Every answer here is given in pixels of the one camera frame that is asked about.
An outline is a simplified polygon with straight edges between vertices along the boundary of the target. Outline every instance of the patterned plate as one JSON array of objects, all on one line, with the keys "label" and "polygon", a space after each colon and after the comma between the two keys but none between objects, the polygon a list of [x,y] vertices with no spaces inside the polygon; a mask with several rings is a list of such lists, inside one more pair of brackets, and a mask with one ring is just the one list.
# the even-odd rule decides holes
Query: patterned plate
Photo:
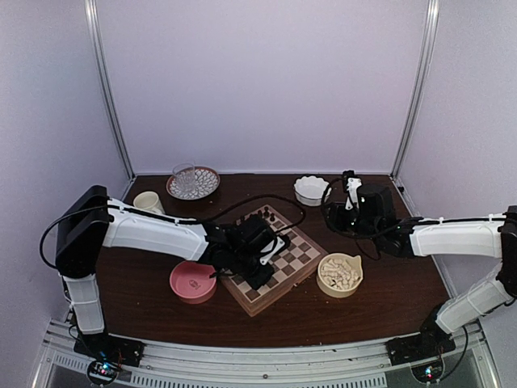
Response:
[{"label": "patterned plate", "polygon": [[191,192],[184,192],[178,188],[178,184],[172,175],[167,180],[167,192],[179,200],[200,200],[209,196],[219,187],[221,179],[219,175],[208,167],[195,168],[195,189]]}]

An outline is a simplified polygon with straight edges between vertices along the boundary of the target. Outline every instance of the chessboard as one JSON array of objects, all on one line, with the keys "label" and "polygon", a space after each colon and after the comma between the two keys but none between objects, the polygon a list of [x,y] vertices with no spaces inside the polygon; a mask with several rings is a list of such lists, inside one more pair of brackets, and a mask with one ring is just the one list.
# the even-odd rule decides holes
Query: chessboard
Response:
[{"label": "chessboard", "polygon": [[[291,224],[270,205],[264,205],[248,214],[248,216],[264,213],[273,214],[273,217],[264,218],[273,231]],[[255,290],[239,275],[223,276],[221,278],[223,285],[250,317],[264,311],[298,283],[306,279],[316,270],[320,260],[327,255],[323,248],[298,227],[285,230],[281,234],[286,234],[290,238],[291,244],[287,249],[272,256],[269,260],[269,263],[275,269],[275,273],[265,285]]]}]

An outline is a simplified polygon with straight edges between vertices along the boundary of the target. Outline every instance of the dark wooden table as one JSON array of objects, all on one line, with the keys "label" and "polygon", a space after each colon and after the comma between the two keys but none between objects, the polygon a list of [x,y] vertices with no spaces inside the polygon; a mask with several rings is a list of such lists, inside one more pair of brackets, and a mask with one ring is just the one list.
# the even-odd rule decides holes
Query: dark wooden table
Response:
[{"label": "dark wooden table", "polygon": [[[176,200],[166,193],[166,176],[142,176],[126,202],[140,192],[159,194],[168,214],[208,217],[233,203],[263,193],[294,198],[292,185],[299,175],[223,175],[218,190],[195,202]],[[391,181],[367,175],[364,182],[393,189],[399,217],[408,216]],[[332,198],[343,200],[336,185]],[[289,220],[299,210],[275,200],[259,200],[221,219],[240,215],[271,203]],[[350,239],[330,232],[318,209],[307,208],[300,228],[328,252],[358,255]],[[361,242],[375,255],[369,241]],[[431,309],[448,299],[431,258],[397,259],[383,255],[378,262],[364,258],[364,282],[349,298],[326,296],[312,275],[261,314],[250,318],[221,284],[208,302],[192,306],[178,300],[169,275],[179,259],[153,252],[122,248],[104,249],[98,264],[98,281],[108,330],[148,340],[223,347],[285,347],[343,344],[403,335],[418,330]]]}]

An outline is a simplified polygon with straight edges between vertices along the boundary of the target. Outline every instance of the pink bowl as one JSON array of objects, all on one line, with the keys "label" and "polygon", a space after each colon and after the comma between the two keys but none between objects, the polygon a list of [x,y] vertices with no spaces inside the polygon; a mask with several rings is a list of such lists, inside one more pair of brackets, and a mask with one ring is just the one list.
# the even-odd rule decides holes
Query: pink bowl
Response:
[{"label": "pink bowl", "polygon": [[191,305],[206,302],[216,292],[216,270],[211,265],[183,261],[170,273],[170,287],[179,299]]}]

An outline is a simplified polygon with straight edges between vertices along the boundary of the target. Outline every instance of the plate rim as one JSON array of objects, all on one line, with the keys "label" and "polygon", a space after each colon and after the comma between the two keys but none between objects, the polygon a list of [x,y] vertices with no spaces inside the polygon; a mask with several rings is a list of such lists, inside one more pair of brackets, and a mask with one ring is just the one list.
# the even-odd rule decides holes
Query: plate rim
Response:
[{"label": "plate rim", "polygon": [[210,167],[204,167],[204,166],[195,166],[195,170],[207,170],[207,171],[210,171],[212,172],[216,177],[217,177],[217,185],[215,186],[215,188],[213,189],[213,191],[211,191],[209,194],[207,194],[206,196],[199,196],[197,198],[179,198],[178,196],[175,196],[172,191],[170,190],[170,184],[172,183],[172,181],[174,180],[174,175],[171,175],[169,177],[169,179],[167,180],[167,183],[166,183],[166,190],[167,190],[167,194],[169,194],[170,196],[172,196],[173,198],[177,199],[177,200],[202,200],[203,198],[206,198],[207,196],[210,196],[212,195],[216,190],[217,188],[219,187],[219,185],[221,184],[221,177],[219,176],[219,174],[217,173],[217,171],[215,171],[213,168],[210,168]]}]

